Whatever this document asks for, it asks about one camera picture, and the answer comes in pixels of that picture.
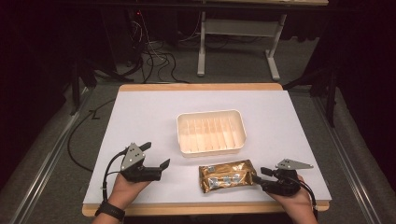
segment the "person's right hand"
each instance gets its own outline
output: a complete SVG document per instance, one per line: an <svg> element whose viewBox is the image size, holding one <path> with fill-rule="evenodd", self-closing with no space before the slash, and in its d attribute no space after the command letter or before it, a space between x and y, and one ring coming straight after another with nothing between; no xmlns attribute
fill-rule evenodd
<svg viewBox="0 0 396 224"><path fill-rule="evenodd" d="M317 224L317 220L312 211L312 204L309 198L308 192L301 188L293 196L281 196L277 194L268 193L273 199L279 202L285 212L293 220L295 224Z"/></svg>

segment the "black watch strap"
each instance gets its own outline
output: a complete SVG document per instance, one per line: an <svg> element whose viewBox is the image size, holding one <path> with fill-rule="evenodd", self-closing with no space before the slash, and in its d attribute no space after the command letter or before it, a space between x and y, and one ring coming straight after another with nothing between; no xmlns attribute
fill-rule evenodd
<svg viewBox="0 0 396 224"><path fill-rule="evenodd" d="M125 211L105 201L102 201L102 203L99 206L99 209L95 213L95 216L97 217L101 213L108 214L109 216L118 219L120 222L122 222L125 217Z"/></svg>

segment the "table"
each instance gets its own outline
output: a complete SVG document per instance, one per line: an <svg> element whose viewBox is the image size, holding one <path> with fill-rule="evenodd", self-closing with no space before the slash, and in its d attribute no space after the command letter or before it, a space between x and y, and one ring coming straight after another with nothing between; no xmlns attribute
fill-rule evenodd
<svg viewBox="0 0 396 224"><path fill-rule="evenodd" d="M186 112L236 109L247 132L237 154L184 158L177 143L177 115ZM103 175L108 162L131 142L143 145L145 166L158 167L171 159L161 181L151 183L126 209L126 216L245 214L283 211L260 186L220 189L203 194L198 166L249 159L260 167L275 169L285 158L314 165L301 170L316 194L318 210L332 199L287 91L276 83L243 84L146 84L120 87L98 159L85 196L82 213L91 217L103 200ZM120 169L121 159L110 169ZM107 179L111 192L114 175Z"/></svg>
<svg viewBox="0 0 396 224"><path fill-rule="evenodd" d="M235 3L256 3L256 4L279 4L279 5L305 5L305 6L327 6L327 0L308 1L281 1L281 0L207 0L207 2L235 2ZM198 77L205 75L205 36L212 35L247 35L266 36L272 38L272 45L265 50L265 58L270 68L274 81L279 81L280 76L277 71L274 55L285 25L287 14L281 14L278 21L239 21L239 20L219 20L207 19L205 11L201 12L201 43L198 54Z"/></svg>

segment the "human arm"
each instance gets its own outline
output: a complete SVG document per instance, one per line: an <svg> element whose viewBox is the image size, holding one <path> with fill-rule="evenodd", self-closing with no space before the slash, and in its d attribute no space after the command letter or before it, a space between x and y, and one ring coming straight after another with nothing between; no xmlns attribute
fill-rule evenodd
<svg viewBox="0 0 396 224"><path fill-rule="evenodd" d="M107 202L121 210L125 210L149 183L150 182L129 182L121 174L117 174L113 190ZM119 224L120 221L106 213L100 213L92 222L92 224L98 223Z"/></svg>
<svg viewBox="0 0 396 224"><path fill-rule="evenodd" d="M273 199L279 202L285 212L295 224L318 224L312 211L312 204L308 192L301 188L296 194L290 197L268 193Z"/></svg>

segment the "gray carpet floor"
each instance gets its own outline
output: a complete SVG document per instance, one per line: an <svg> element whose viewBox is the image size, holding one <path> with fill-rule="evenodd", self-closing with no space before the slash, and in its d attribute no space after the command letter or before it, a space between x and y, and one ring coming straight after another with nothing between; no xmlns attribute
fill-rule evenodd
<svg viewBox="0 0 396 224"><path fill-rule="evenodd" d="M154 67L148 83L174 81L172 79L173 61L161 68L166 62L162 53L172 53L176 59L175 78L190 83L244 83L273 82L269 68L263 58L264 46L268 39L251 42L251 38L239 38L221 49L221 42L208 44L205 77L196 76L198 46L195 42L180 43L177 48L153 43ZM276 64L281 76L279 81L286 84L299 77L309 61L316 41L299 43L295 39L281 41L276 50ZM141 71L131 75L136 83L143 81L149 74L145 64ZM0 223L90 223L90 217L81 213L91 173L78 167L67 151L70 130L78 129L70 139L73 157L84 166L93 168L101 146L113 103L101 107L96 117L84 118L90 110L108 100L114 99L121 83L98 78L94 89L83 92L84 104L75 116L70 112L73 107L70 90L65 93L68 101L49 121L37 137L31 150L21 162L16 172L0 194ZM330 209L319 213L319 223L396 223L395 193L380 172L369 149L361 139L353 119L350 117L342 95L337 92L334 109L335 128L331 128L323 118L322 98L313 98L308 93L309 86L294 88L290 97L304 128L319 168L328 183L332 195ZM33 200L24 198L29 188L35 185L36 175L46 164L46 159L58 151L49 178L42 180L42 187L34 192ZM21 214L22 204L29 209ZM233 217L211 216L210 218L192 217L130 217L130 223L228 223L246 219L251 223L289 223L284 214L246 215Z"/></svg>

